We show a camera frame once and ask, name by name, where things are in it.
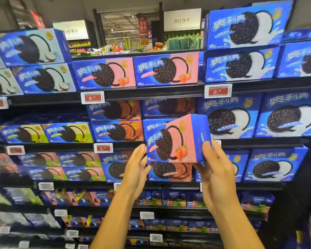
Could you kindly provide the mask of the person's right hand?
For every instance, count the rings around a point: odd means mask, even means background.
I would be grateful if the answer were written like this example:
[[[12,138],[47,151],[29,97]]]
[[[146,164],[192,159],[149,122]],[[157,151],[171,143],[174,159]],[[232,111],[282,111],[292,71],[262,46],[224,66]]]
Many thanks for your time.
[[[220,145],[214,140],[202,145],[206,173],[202,179],[204,203],[211,213],[214,206],[239,203],[234,168]]]

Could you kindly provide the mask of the person's left hand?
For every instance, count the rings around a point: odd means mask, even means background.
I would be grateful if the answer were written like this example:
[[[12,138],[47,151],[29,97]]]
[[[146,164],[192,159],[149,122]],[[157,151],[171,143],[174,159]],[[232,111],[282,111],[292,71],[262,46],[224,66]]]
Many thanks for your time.
[[[140,144],[132,153],[126,167],[120,192],[123,192],[129,200],[134,202],[141,195],[145,186],[147,176],[145,175],[145,167],[147,165],[147,147]]]

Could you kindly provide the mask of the pink strawberry cookie box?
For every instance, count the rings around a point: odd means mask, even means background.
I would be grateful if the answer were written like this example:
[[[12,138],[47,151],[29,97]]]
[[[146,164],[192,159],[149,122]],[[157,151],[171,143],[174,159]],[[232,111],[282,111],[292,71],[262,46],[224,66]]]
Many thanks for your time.
[[[104,58],[70,63],[79,91],[136,87],[133,58]]]
[[[211,143],[208,118],[187,114],[177,119],[143,120],[148,163],[202,163],[204,142]]]
[[[173,53],[133,57],[137,87],[196,84],[199,53]]]

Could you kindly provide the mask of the person's right forearm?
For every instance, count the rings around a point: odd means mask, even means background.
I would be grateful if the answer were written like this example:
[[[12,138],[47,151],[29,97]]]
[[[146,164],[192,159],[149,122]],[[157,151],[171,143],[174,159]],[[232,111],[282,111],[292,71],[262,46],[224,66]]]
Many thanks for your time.
[[[214,206],[211,214],[218,226],[224,249],[265,249],[238,202]]]

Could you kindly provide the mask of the person's left forearm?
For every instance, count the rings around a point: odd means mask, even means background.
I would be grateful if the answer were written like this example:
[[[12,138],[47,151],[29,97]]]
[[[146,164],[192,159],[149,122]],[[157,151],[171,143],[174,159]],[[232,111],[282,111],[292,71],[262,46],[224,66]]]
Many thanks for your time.
[[[136,197],[132,188],[121,184],[89,249],[124,249],[129,220]]]

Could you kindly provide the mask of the row of small cookie packs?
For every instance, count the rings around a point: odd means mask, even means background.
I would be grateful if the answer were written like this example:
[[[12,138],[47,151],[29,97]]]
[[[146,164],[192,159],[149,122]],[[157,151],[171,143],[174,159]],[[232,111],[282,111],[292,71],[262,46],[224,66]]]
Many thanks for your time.
[[[104,216],[99,215],[68,215],[60,218],[68,228],[99,228]],[[133,217],[129,220],[128,230],[137,231],[184,231],[201,233],[218,233],[214,220],[205,219],[145,219]]]
[[[105,189],[55,189],[42,191],[40,198],[46,205],[109,206],[115,191]],[[275,197],[268,191],[240,191],[238,200],[244,210],[268,213]],[[143,190],[134,205],[180,206],[205,208],[200,191]]]

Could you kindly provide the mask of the blue peach-green cookie box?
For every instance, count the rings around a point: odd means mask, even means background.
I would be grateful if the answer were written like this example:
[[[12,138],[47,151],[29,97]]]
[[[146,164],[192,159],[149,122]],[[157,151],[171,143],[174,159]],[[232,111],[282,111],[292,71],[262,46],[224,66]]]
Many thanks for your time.
[[[34,181],[68,180],[62,167],[23,167],[21,172]]]
[[[24,167],[62,167],[55,152],[27,153],[17,157]]]
[[[62,167],[102,167],[100,157],[93,151],[56,152]]]
[[[106,181],[102,167],[63,167],[68,181]]]

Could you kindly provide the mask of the black metal shelf rack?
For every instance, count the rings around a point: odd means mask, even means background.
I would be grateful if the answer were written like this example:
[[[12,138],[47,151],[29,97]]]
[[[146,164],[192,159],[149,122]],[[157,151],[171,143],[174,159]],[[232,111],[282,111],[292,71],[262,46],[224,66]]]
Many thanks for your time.
[[[205,83],[199,81],[190,85],[105,89],[104,97],[108,101],[203,98],[204,87]],[[232,82],[233,96],[303,90],[311,90],[311,76]],[[45,113],[46,110],[58,108],[62,113],[64,109],[79,109],[83,106],[80,92],[10,96],[7,104],[7,108],[0,109],[0,115],[8,119],[31,109],[39,109],[41,113]],[[289,238],[297,238],[297,230],[303,231],[307,228],[311,214],[311,137],[254,137],[222,140],[223,149],[281,148],[298,146],[298,144],[307,145],[309,151],[294,180],[289,183],[277,183],[278,188],[264,187],[270,191],[280,191],[276,193],[275,206],[271,208],[268,223],[264,224],[259,232],[266,249],[281,248]]]

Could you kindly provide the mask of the blue yellow-green cookie box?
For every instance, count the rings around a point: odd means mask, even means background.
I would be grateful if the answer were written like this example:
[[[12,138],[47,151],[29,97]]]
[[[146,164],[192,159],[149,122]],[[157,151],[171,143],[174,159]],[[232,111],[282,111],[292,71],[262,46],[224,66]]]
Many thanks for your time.
[[[50,143],[41,124],[0,125],[0,134],[8,144]]]
[[[88,121],[55,122],[42,124],[49,143],[94,143],[93,131]]]

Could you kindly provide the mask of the stack of green packets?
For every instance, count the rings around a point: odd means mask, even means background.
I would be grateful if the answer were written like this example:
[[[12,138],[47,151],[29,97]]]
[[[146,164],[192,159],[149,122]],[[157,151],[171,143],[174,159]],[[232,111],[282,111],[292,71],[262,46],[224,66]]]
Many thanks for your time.
[[[204,38],[200,35],[175,37],[166,41],[167,50],[199,50],[203,47]]]

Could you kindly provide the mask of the silver snack packets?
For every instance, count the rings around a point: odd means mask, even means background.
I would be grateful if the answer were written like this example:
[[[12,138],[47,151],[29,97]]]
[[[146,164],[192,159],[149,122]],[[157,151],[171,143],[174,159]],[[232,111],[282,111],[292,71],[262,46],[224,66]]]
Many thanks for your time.
[[[52,214],[0,212],[0,225],[61,228]]]

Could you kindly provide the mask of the green snack packets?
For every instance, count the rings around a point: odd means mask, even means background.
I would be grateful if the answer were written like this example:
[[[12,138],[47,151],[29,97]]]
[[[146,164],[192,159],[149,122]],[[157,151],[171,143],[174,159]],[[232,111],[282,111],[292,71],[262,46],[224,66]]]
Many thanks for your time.
[[[30,188],[0,188],[0,204],[44,205],[41,198]]]

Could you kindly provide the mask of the red hanging banner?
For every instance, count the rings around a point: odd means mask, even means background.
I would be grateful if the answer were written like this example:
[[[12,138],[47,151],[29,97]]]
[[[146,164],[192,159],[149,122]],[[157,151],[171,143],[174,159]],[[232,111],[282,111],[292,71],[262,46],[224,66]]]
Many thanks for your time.
[[[44,21],[42,15],[37,13],[37,12],[35,12],[35,11],[32,11],[32,10],[30,10],[30,12],[31,12],[31,14],[33,16],[33,19],[34,19],[34,21],[36,23],[37,28],[38,29],[46,29],[47,26],[45,24],[45,21]]]
[[[149,26],[148,21],[146,18],[141,17],[138,19],[138,26],[139,26],[139,35],[141,37],[148,37],[149,35]]]

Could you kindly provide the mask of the black support pillar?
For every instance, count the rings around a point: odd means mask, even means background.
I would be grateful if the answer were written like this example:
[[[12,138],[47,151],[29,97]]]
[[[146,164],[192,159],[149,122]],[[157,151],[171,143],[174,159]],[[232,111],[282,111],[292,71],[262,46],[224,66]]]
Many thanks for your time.
[[[164,44],[164,15],[163,4],[159,2],[159,41]]]

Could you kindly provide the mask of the white hanging aisle sign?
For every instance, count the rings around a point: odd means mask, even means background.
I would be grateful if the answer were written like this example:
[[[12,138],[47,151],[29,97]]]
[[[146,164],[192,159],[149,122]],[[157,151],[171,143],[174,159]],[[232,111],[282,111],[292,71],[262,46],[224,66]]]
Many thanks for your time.
[[[198,30],[201,28],[201,8],[164,11],[164,32]]]
[[[85,20],[54,22],[53,28],[64,31],[67,41],[89,39]]]

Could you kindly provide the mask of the stack of white-cream cookie boxes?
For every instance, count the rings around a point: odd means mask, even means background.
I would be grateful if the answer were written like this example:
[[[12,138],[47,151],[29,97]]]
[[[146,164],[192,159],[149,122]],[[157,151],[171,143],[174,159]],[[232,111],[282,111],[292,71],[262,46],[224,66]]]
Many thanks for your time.
[[[292,0],[210,11],[205,17],[201,79],[242,93],[199,98],[197,114],[214,139],[311,136],[311,41],[296,30],[282,42]]]

